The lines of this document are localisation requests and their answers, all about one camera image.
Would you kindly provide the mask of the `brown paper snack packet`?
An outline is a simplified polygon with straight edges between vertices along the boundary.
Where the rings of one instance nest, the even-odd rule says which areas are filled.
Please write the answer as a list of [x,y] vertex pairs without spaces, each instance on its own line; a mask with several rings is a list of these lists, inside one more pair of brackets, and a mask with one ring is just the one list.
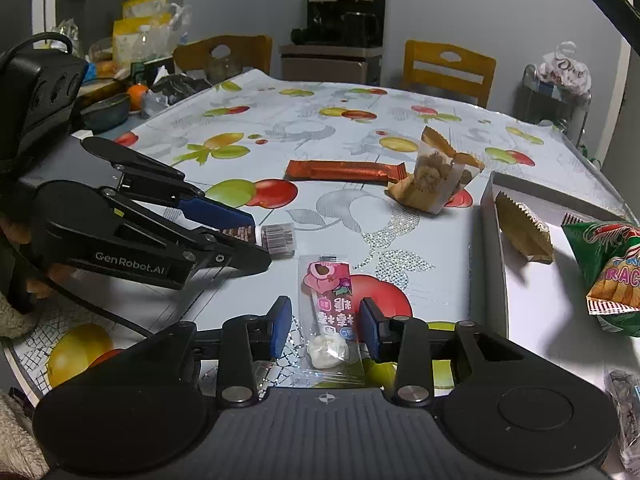
[[495,198],[501,231],[513,247],[529,262],[553,262],[550,230],[524,203],[516,202],[505,192]]

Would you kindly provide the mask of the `fruit pattern tablecloth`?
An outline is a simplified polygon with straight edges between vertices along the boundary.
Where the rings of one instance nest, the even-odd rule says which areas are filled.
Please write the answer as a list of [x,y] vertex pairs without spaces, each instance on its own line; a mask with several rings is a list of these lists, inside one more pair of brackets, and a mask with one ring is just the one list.
[[[436,216],[407,209],[382,185],[291,181],[293,159],[412,166],[425,128],[437,130],[485,171]],[[291,258],[268,271],[199,273],[183,290],[78,272],[70,289],[148,330],[188,320],[214,328],[262,312],[274,296],[296,296],[298,269],[313,256],[347,262],[365,292],[427,322],[484,313],[480,199],[499,171],[630,216],[624,200],[553,127],[526,124],[474,105],[394,89],[291,82],[260,72],[237,76],[134,129],[126,143],[183,172],[214,200],[257,224],[295,232]]]

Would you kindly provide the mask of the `grey shallow tray box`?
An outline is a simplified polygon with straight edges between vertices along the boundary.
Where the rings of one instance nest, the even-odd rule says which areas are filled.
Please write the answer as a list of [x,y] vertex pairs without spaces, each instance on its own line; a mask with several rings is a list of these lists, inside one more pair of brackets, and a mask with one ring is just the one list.
[[[498,222],[499,193],[523,203],[548,224],[553,262],[527,261],[506,239]],[[639,341],[601,330],[588,314],[585,285],[561,229],[566,214],[586,220],[616,220],[577,197],[510,174],[492,172],[480,213],[486,278],[486,324],[496,333],[605,388],[611,370],[639,371]]]

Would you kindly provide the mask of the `yellow bags pile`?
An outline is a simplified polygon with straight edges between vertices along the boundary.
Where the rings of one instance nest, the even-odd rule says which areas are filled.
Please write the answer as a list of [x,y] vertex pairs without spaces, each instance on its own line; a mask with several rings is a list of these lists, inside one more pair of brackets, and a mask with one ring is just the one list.
[[168,0],[127,0],[122,18],[114,21],[113,61],[119,68],[167,58],[186,37],[192,21],[192,6]]

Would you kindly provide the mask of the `green chips bag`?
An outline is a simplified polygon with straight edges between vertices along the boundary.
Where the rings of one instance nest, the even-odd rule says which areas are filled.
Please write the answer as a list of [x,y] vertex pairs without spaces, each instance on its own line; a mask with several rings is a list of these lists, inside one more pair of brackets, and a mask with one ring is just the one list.
[[562,230],[587,286],[588,313],[602,330],[639,335],[639,229],[621,221],[567,214]]

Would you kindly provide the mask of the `dark candies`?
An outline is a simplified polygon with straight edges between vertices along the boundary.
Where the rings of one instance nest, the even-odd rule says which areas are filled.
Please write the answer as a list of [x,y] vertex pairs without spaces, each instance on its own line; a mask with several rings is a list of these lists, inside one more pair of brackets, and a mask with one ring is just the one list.
[[244,242],[264,248],[274,258],[291,258],[295,256],[296,240],[292,223],[270,224],[269,226],[240,226],[222,230]]

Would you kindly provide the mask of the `metal shelf cart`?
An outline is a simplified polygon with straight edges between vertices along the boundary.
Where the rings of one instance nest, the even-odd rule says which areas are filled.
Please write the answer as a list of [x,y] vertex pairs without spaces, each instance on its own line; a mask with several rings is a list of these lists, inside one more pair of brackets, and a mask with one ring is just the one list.
[[524,68],[515,101],[515,117],[530,124],[552,124],[580,147],[586,131],[591,93],[581,96],[539,79],[537,67]]

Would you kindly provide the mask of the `white Dove plastic bag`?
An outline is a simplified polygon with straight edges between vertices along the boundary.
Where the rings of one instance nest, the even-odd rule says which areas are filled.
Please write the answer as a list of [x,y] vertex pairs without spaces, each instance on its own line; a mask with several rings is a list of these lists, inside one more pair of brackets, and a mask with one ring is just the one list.
[[547,84],[582,96],[591,90],[591,75],[588,66],[575,58],[576,44],[573,41],[561,42],[553,52],[542,57],[538,66],[538,78]]

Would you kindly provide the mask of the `dark ceramic bowl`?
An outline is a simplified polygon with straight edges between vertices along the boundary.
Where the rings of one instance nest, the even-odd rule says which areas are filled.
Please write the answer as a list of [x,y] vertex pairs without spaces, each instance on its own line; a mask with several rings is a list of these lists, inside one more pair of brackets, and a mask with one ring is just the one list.
[[101,133],[126,122],[130,110],[130,95],[121,93],[90,105],[81,111],[80,117],[87,130]]

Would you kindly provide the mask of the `pink marshmallow candy packet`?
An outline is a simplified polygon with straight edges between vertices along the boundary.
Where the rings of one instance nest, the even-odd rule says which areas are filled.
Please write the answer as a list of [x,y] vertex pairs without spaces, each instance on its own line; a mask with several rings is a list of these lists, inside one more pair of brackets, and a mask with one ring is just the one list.
[[298,320],[308,367],[327,380],[360,382],[363,365],[349,264],[335,256],[303,256],[298,275]]

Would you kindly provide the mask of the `orange fruit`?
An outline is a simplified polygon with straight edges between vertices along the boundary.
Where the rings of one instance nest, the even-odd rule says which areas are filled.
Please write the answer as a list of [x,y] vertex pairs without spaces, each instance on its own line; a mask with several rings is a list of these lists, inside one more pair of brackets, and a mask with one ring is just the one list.
[[142,110],[143,98],[148,91],[149,88],[145,84],[133,84],[128,88],[127,94],[130,97],[131,110],[134,112]]

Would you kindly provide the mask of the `black water dispenser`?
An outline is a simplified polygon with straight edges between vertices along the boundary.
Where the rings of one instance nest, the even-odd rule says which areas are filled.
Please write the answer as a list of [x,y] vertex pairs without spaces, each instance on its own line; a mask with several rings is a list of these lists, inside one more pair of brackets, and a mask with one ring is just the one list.
[[279,48],[284,80],[381,80],[386,0],[306,0],[306,26]]

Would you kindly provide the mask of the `orange-red long snack bar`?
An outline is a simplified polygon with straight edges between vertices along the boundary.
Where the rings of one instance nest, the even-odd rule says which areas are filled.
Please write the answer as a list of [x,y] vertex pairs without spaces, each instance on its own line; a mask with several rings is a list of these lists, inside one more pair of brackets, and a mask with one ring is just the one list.
[[341,182],[398,182],[408,177],[405,164],[340,162],[339,160],[291,160],[285,174],[293,180]]

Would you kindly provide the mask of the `wooden chair left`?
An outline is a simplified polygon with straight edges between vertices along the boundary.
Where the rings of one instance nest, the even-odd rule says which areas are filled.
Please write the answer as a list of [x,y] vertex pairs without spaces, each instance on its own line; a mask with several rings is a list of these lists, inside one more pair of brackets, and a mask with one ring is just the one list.
[[203,72],[211,84],[242,74],[246,68],[269,75],[272,39],[266,35],[222,35],[176,47],[172,58],[185,73]]

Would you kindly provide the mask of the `clear bag of brown biscuits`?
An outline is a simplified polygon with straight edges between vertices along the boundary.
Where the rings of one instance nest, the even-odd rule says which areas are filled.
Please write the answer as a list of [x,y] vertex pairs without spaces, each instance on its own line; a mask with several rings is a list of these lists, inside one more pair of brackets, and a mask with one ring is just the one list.
[[413,173],[389,183],[385,193],[402,206],[436,216],[484,168],[474,155],[458,152],[439,132],[425,127]]

